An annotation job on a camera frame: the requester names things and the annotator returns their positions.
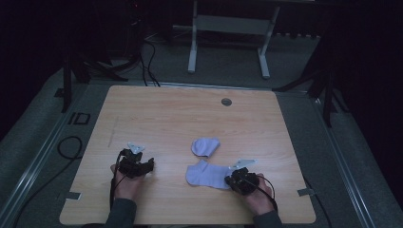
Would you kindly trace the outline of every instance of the table top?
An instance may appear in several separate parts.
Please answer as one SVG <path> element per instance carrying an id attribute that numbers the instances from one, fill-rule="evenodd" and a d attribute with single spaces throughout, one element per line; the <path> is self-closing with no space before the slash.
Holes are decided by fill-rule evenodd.
<path id="1" fill-rule="evenodd" d="M 229 106 L 221 100 L 232 101 Z M 194 140 L 217 137 L 221 146 L 209 158 L 195 156 Z M 119 152 L 132 142 L 145 146 L 142 162 L 155 159 L 136 201 L 135 224 L 252 224 L 252 214 L 230 190 L 192 186 L 185 173 L 200 159 L 230 166 L 256 159 L 250 172 L 263 173 L 276 190 L 284 223 L 312 223 L 316 215 L 278 100 L 271 91 L 115 85 L 107 93 L 60 216 L 64 224 L 103 223 L 109 213 L 109 187 Z"/>

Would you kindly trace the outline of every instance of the table leg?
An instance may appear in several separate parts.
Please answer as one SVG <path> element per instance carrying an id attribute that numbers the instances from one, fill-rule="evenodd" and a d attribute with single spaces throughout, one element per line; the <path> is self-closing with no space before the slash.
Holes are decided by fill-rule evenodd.
<path id="1" fill-rule="evenodd" d="M 192 26 L 192 47 L 190 48 L 189 56 L 189 66 L 187 71 L 189 73 L 194 73 L 196 70 L 196 57 L 198 54 L 198 44 L 197 44 L 197 20 L 198 20 L 198 1 L 193 1 L 193 26 Z"/>
<path id="2" fill-rule="evenodd" d="M 270 20 L 269 26 L 267 28 L 267 32 L 265 34 L 263 46 L 258 48 L 258 56 L 260 61 L 260 68 L 261 68 L 261 76 L 265 79 L 270 77 L 269 68 L 267 66 L 266 60 L 266 50 L 269 46 L 270 38 L 273 34 L 273 29 L 276 24 L 276 20 L 278 18 L 279 7 L 275 8 L 275 12 L 273 13 L 272 19 Z"/>

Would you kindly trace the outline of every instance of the metal frame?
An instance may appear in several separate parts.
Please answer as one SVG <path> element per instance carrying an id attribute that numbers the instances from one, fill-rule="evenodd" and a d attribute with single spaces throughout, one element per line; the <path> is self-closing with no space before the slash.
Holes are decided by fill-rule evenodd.
<path id="1" fill-rule="evenodd" d="M 365 203 L 365 199 L 362 198 L 361 190 L 355 182 L 353 174 L 350 170 L 349 165 L 347 164 L 343 152 L 341 151 L 335 134 L 333 133 L 332 128 L 328 127 L 327 123 L 323 121 L 321 118 L 321 106 L 320 99 L 311 99 L 312 105 L 314 106 L 314 110 L 317 114 L 317 118 L 322 123 L 322 127 L 325 129 L 326 136 L 330 141 L 331 150 L 334 152 L 333 156 L 335 158 L 335 162 L 337 165 L 337 169 L 340 172 L 340 176 L 343 179 L 344 184 L 346 185 L 347 192 L 350 196 L 350 200 L 355 208 L 356 214 L 358 216 L 359 221 L 361 222 L 362 227 L 371 227 L 375 228 L 375 224 L 373 218 L 367 208 Z"/>
<path id="2" fill-rule="evenodd" d="M 275 8 L 271 20 L 259 20 L 235 17 L 220 17 L 210 15 L 198 15 L 198 1 L 193 1 L 193 25 L 192 25 L 192 46 L 190 48 L 189 65 L 187 71 L 194 73 L 196 71 L 196 60 L 198 54 L 197 32 L 198 30 L 211 30 L 222 32 L 236 32 L 244 34 L 264 35 L 264 42 L 258 48 L 258 56 L 263 78 L 270 77 L 269 67 L 267 66 L 266 51 L 269 46 L 270 38 L 278 18 L 279 7 Z"/>
<path id="3" fill-rule="evenodd" d="M 78 104 L 78 98 L 83 96 L 85 88 L 86 87 L 79 86 L 79 88 L 74 91 L 76 93 L 76 99 L 72 101 L 69 109 L 67 109 L 66 112 L 59 117 L 57 123 L 48 134 L 48 137 L 42 144 L 35 158 L 31 161 L 24 174 L 15 185 L 14 190 L 0 211 L 0 227 L 11 227 L 15 217 L 17 216 L 17 213 L 21 209 L 21 206 L 26 199 L 30 188 L 36 181 L 39 172 L 41 172 L 42 167 L 48 160 L 48 156 L 50 155 L 52 148 L 57 143 L 61 132 L 66 126 L 68 117 L 70 117 L 72 110 Z"/>

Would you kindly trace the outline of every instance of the white metal stand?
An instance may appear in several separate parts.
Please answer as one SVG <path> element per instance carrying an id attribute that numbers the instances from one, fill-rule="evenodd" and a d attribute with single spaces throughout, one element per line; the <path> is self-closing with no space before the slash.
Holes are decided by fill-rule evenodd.
<path id="1" fill-rule="evenodd" d="M 266 50 L 273 34 L 273 28 L 278 17 L 279 7 L 275 8 L 271 20 L 220 17 L 210 15 L 198 15 L 198 1 L 193 1 L 193 26 L 192 26 L 192 47 L 190 49 L 189 66 L 187 71 L 194 73 L 196 70 L 196 59 L 198 53 L 197 32 L 198 30 L 210 30 L 221 32 L 233 32 L 244 34 L 264 35 L 264 43 L 258 48 L 258 56 L 262 77 L 270 77 L 266 60 Z"/>

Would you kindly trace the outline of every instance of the dark background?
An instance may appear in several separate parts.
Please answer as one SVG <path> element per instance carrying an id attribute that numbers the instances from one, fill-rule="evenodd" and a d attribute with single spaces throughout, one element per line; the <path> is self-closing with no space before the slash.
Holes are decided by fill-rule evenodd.
<path id="1" fill-rule="evenodd" d="M 139 10 L 146 14 L 138 16 L 163 32 L 167 40 L 172 24 L 190 25 L 190 1 L 148 2 Z M 231 11 L 220 8 L 220 13 L 267 17 L 267 11 L 256 10 L 259 4 Z M 217 10 L 207 4 L 201 10 L 214 12 L 212 9 Z M 398 1 L 365 1 L 358 7 L 286 4 L 275 28 L 276 33 L 291 33 L 292 37 L 322 36 L 308 67 L 336 63 L 336 88 L 341 90 L 400 206 L 402 15 L 402 3 Z M 1 1 L 0 138 L 47 78 L 60 69 L 67 44 L 97 61 L 108 62 L 114 54 L 125 54 L 126 45 L 121 40 L 126 39 L 129 16 L 125 1 Z M 136 44 L 130 43 L 129 53 L 133 48 Z"/>

